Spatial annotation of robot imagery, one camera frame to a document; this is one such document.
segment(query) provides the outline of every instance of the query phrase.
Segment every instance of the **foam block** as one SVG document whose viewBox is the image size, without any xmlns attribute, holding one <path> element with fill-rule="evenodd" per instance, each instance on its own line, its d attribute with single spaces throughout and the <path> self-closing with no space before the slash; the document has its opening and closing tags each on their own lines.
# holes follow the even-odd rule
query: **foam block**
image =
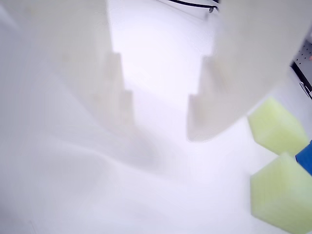
<svg viewBox="0 0 312 234">
<path fill-rule="evenodd" d="M 249 116 L 249 124 L 254 140 L 278 155 L 295 156 L 309 144 L 301 123 L 273 98 Z"/>
<path fill-rule="evenodd" d="M 312 231 L 312 176 L 287 154 L 251 177 L 253 216 L 292 234 Z"/>
</svg>

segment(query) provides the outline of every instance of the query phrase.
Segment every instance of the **perforated metal panel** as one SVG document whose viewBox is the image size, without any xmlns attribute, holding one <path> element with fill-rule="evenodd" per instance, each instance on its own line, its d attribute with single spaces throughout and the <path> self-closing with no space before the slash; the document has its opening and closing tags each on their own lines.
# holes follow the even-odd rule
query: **perforated metal panel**
<svg viewBox="0 0 312 234">
<path fill-rule="evenodd" d="M 312 44 L 306 40 L 294 61 L 310 84 L 312 84 L 312 60 L 310 60 L 311 56 Z"/>
<path fill-rule="evenodd" d="M 312 44 L 307 40 L 302 45 L 291 65 L 303 91 L 312 99 Z"/>
</svg>

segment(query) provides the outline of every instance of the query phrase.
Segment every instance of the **yellow-green foam cube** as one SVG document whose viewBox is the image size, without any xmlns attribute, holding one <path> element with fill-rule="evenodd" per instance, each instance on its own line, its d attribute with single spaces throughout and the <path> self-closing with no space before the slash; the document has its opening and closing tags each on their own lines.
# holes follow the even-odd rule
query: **yellow-green foam cube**
<svg viewBox="0 0 312 234">
<path fill-rule="evenodd" d="M 275 99 L 267 99 L 249 116 L 254 140 L 280 155 L 295 156 L 309 140 L 301 123 Z"/>
<path fill-rule="evenodd" d="M 292 234 L 312 231 L 312 176 L 288 154 L 251 176 L 253 216 Z"/>
</svg>

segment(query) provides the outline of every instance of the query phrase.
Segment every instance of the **black cable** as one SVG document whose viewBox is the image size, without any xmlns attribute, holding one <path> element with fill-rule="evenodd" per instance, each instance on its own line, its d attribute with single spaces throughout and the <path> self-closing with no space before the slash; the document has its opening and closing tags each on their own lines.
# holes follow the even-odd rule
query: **black cable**
<svg viewBox="0 0 312 234">
<path fill-rule="evenodd" d="M 217 11 L 219 10 L 217 6 L 202 5 L 202 4 L 190 3 L 190 2 L 180 1 L 180 0 L 168 0 L 168 1 L 173 1 L 175 3 L 179 3 L 182 5 L 186 5 L 186 6 L 194 6 L 194 7 L 202 7 L 202 8 L 210 8 L 210 9 L 215 8 Z"/>
</svg>

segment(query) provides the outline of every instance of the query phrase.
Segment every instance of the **blue object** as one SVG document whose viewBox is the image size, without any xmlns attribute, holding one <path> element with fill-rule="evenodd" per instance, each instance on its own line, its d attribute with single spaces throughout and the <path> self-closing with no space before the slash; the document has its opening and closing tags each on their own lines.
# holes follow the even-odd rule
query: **blue object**
<svg viewBox="0 0 312 234">
<path fill-rule="evenodd" d="M 296 155 L 297 162 L 312 175 L 312 141 Z"/>
</svg>

